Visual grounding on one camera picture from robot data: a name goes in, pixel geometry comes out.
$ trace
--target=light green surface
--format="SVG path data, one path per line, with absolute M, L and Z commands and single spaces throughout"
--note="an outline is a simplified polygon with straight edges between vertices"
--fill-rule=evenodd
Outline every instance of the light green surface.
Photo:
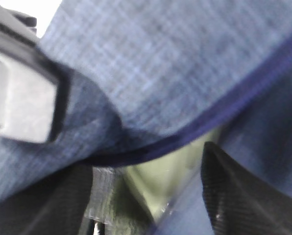
M 182 183 L 201 164 L 205 142 L 217 141 L 218 135 L 219 129 L 215 129 L 159 159 L 126 168 L 128 187 L 155 221 L 161 217 Z

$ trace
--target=white surface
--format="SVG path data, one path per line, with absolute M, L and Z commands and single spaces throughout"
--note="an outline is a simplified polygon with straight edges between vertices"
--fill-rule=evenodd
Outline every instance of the white surface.
M 45 33 L 62 0 L 0 0 L 4 8 L 20 11 L 37 18 L 37 36 Z

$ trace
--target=blue fabric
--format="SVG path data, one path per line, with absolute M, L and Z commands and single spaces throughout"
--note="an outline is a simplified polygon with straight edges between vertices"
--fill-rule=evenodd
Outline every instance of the blue fabric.
M 292 70 L 231 122 L 220 145 L 245 168 L 292 197 Z
M 150 235 L 213 235 L 202 198 L 200 170 L 170 203 L 162 221 Z
M 0 138 L 0 201 L 89 156 L 121 165 L 187 144 L 288 69 L 291 36 L 292 0 L 64 0 L 39 43 L 72 83 L 64 129 L 49 144 Z

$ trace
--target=denim-like fabric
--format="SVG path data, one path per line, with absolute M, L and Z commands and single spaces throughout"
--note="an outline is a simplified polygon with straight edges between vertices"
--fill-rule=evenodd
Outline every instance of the denim-like fabric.
M 198 171 L 168 207 L 155 231 L 149 231 L 149 235 L 213 235 L 202 192 Z
M 292 197 L 292 70 L 227 127 L 222 148 Z
M 0 200 L 91 154 L 199 137 L 220 121 L 176 133 L 291 35 L 292 0 L 64 0 L 39 48 L 71 79 L 65 126 L 49 144 L 0 138 Z

